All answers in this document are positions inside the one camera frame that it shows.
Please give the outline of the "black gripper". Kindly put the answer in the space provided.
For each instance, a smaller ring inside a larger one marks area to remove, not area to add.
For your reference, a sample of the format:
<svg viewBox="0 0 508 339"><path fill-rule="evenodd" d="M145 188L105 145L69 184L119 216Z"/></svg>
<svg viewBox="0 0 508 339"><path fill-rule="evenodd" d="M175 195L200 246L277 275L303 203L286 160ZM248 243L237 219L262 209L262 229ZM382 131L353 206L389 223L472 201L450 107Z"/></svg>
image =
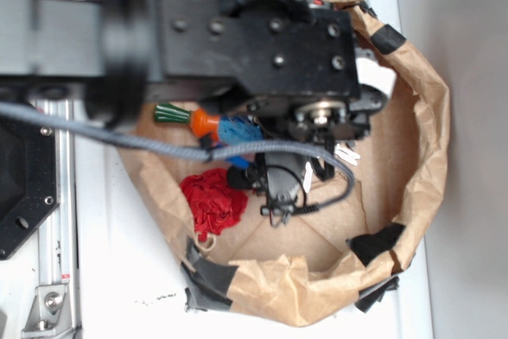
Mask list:
<svg viewBox="0 0 508 339"><path fill-rule="evenodd" d="M254 117L274 139L361 140L391 98L391 70L370 48L247 47L221 65L233 82L224 110Z"/></svg>

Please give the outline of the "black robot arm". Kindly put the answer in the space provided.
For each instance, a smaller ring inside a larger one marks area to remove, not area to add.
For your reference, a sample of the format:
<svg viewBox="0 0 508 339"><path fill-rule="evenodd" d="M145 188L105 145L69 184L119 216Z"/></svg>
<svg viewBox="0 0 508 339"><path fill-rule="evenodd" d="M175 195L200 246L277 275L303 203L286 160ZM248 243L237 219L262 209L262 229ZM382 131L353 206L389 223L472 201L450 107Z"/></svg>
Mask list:
<svg viewBox="0 0 508 339"><path fill-rule="evenodd" d="M1 0L2 102L80 99L111 128L195 102L273 137L359 140L395 82L327 0Z"/></svg>

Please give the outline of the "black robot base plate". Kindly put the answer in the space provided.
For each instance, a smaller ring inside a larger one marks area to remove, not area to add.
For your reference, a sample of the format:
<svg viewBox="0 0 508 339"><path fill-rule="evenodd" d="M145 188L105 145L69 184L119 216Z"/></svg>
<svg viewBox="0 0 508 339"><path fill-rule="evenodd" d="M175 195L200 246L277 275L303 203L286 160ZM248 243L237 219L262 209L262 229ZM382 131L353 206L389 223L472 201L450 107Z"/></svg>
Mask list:
<svg viewBox="0 0 508 339"><path fill-rule="evenodd" d="M58 206L56 138L1 118L1 259L10 259Z"/></svg>

